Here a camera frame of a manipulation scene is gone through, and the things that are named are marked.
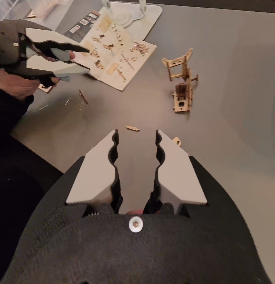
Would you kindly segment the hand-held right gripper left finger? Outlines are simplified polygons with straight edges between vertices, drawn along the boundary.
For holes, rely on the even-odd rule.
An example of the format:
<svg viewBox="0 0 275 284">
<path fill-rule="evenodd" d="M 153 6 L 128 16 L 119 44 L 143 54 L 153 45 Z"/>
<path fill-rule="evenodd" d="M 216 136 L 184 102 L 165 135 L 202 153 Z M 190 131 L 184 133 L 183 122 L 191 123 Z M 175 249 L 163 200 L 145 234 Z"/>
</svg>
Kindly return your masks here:
<svg viewBox="0 0 275 284">
<path fill-rule="evenodd" d="M 88 204 L 97 210 L 110 204 L 119 213 L 123 202 L 115 161 L 118 158 L 118 130 L 112 130 L 84 156 L 78 174 L 66 199 L 67 205 Z"/>
</svg>

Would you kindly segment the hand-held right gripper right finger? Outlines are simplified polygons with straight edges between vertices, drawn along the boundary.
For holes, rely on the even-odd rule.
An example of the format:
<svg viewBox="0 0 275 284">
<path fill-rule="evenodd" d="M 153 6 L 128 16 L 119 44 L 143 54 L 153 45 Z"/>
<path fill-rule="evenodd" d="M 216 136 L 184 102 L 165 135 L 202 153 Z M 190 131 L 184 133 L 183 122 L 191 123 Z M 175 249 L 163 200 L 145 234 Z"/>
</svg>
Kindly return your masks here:
<svg viewBox="0 0 275 284">
<path fill-rule="evenodd" d="M 161 130 L 156 130 L 155 144 L 159 165 L 143 214 L 154 214 L 165 203 L 172 205 L 174 214 L 186 212 L 186 204 L 206 206 L 207 199 L 186 151 Z"/>
</svg>

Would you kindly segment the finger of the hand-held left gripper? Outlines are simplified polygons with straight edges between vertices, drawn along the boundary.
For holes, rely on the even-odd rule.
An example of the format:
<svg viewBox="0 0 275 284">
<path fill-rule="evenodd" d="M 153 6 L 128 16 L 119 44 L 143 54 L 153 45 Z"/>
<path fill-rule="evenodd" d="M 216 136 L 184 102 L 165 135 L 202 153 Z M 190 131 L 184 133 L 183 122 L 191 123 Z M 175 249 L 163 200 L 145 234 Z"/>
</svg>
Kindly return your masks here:
<svg viewBox="0 0 275 284">
<path fill-rule="evenodd" d="M 76 64 L 75 62 L 52 62 L 39 55 L 33 55 L 27 59 L 26 67 L 28 69 L 46 71 L 54 75 L 86 74 L 90 72 L 89 68 Z"/>
<path fill-rule="evenodd" d="M 80 53 L 88 53 L 90 51 L 78 42 L 52 30 L 26 28 L 25 32 L 27 38 L 41 51 L 51 48 Z"/>
</svg>

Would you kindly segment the person's left forearm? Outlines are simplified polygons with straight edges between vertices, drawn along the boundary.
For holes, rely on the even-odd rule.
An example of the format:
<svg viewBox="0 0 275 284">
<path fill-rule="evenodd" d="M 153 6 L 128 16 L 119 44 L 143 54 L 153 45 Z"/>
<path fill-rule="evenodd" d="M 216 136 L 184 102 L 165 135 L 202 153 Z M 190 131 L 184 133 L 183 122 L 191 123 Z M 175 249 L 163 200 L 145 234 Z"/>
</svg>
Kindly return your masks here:
<svg viewBox="0 0 275 284">
<path fill-rule="evenodd" d="M 0 138 L 11 132 L 33 101 L 33 95 L 20 101 L 0 89 Z"/>
</svg>

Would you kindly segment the assembled wooden model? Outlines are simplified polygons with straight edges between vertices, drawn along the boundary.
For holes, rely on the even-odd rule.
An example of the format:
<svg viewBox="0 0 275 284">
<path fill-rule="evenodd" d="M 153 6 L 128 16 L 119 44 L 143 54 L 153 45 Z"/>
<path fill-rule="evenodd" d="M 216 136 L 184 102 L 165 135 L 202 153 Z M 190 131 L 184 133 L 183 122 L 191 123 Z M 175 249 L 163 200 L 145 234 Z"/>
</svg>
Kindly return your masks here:
<svg viewBox="0 0 275 284">
<path fill-rule="evenodd" d="M 192 53 L 193 48 L 190 48 L 187 50 L 186 54 L 181 57 L 171 60 L 163 58 L 161 60 L 168 70 L 168 76 L 170 81 L 173 81 L 173 79 L 180 78 L 184 81 L 183 83 L 176 84 L 175 92 L 172 95 L 174 100 L 174 112 L 191 112 L 193 101 L 192 83 L 195 82 L 197 85 L 199 82 L 199 75 L 197 74 L 195 77 L 193 77 L 191 68 L 188 66 L 188 61 L 190 60 Z M 177 66 L 182 67 L 181 73 L 173 74 L 171 72 L 171 69 Z"/>
</svg>

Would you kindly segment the person's left hand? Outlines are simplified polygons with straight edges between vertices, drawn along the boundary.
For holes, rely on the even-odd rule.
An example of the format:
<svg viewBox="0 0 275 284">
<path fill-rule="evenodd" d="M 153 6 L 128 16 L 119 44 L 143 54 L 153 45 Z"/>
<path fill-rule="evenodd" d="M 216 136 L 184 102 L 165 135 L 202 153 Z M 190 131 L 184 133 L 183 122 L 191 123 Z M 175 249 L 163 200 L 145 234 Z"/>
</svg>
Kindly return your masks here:
<svg viewBox="0 0 275 284">
<path fill-rule="evenodd" d="M 33 95 L 40 84 L 40 80 L 24 79 L 0 69 L 0 89 L 20 101 Z"/>
</svg>

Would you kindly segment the clear plastic container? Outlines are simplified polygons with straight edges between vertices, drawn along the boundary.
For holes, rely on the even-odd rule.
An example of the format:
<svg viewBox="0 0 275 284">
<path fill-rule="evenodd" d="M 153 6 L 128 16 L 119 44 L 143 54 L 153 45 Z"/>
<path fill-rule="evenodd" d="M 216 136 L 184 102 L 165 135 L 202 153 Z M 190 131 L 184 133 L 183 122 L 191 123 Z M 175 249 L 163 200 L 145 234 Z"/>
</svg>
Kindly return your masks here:
<svg viewBox="0 0 275 284">
<path fill-rule="evenodd" d="M 39 18 L 45 20 L 68 0 L 0 0 L 0 20 Z"/>
</svg>

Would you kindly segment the black cardboard kit box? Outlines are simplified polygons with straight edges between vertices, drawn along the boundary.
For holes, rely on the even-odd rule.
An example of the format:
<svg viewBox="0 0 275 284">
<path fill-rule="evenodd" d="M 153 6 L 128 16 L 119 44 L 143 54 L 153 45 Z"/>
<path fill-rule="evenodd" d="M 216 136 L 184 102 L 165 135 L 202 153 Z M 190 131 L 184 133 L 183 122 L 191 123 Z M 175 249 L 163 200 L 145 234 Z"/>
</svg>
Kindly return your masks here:
<svg viewBox="0 0 275 284">
<path fill-rule="evenodd" d="M 78 23 L 71 29 L 64 33 L 64 36 L 80 43 L 87 33 L 91 30 L 92 26 L 99 19 L 100 13 L 91 11 L 88 15 L 84 16 Z"/>
</svg>

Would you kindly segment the white instruction booklet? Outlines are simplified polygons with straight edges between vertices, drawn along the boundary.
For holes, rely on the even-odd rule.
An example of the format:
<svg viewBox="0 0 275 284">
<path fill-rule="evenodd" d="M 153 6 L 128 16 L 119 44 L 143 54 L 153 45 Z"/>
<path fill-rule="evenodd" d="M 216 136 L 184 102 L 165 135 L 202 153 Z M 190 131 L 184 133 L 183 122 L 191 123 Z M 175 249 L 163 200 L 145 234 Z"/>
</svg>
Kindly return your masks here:
<svg viewBox="0 0 275 284">
<path fill-rule="evenodd" d="M 123 91 L 157 46 L 136 40 L 103 7 L 81 44 L 89 52 L 76 53 L 77 63 L 110 87 Z"/>
</svg>

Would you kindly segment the white plastic base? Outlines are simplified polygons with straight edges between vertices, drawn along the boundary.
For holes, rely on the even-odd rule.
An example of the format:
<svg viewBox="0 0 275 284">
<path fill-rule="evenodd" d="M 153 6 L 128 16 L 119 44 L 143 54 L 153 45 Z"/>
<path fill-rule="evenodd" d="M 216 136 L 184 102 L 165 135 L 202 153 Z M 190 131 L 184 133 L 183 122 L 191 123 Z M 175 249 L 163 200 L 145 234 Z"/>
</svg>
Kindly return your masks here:
<svg viewBox="0 0 275 284">
<path fill-rule="evenodd" d="M 101 0 L 111 16 L 131 37 L 144 40 L 162 14 L 161 6 L 147 5 L 146 0 L 139 3 Z"/>
</svg>

